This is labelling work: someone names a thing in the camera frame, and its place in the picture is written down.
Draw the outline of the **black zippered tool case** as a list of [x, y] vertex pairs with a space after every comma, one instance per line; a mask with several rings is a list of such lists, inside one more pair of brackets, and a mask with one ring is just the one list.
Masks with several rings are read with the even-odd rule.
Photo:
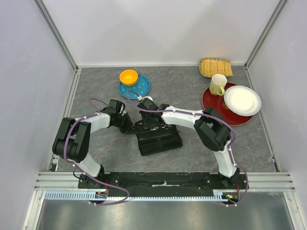
[[158, 129], [150, 131], [150, 129], [145, 128], [142, 120], [136, 122], [135, 129], [138, 132], [136, 137], [140, 154], [142, 156], [149, 156], [183, 147], [176, 125], [172, 126], [168, 130]]

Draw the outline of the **silver thinning scissors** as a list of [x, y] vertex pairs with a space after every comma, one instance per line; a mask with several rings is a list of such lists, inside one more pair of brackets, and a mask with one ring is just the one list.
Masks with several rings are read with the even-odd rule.
[[161, 124], [160, 126], [156, 126], [156, 127], [150, 128], [150, 131], [154, 131], [154, 130], [158, 130], [158, 129], [168, 130], [168, 129], [172, 128], [172, 127], [173, 127], [172, 125]]

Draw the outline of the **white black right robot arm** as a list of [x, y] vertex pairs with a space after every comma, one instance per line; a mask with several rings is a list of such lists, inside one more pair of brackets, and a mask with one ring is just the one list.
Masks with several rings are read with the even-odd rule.
[[157, 106], [151, 97], [139, 96], [138, 100], [137, 107], [146, 128], [182, 126], [195, 130], [203, 145], [214, 152], [221, 186], [229, 189], [237, 183], [240, 169], [231, 149], [233, 130], [216, 110], [181, 110], [167, 104]]

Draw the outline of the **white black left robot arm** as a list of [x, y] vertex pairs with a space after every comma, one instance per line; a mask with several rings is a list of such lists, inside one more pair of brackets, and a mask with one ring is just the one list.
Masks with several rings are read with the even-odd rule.
[[75, 164], [87, 174], [88, 182], [94, 188], [104, 186], [105, 172], [104, 167], [88, 153], [90, 135], [109, 127], [117, 127], [124, 135], [133, 133], [133, 123], [123, 102], [111, 99], [107, 107], [93, 115], [63, 118], [52, 146], [55, 155]]

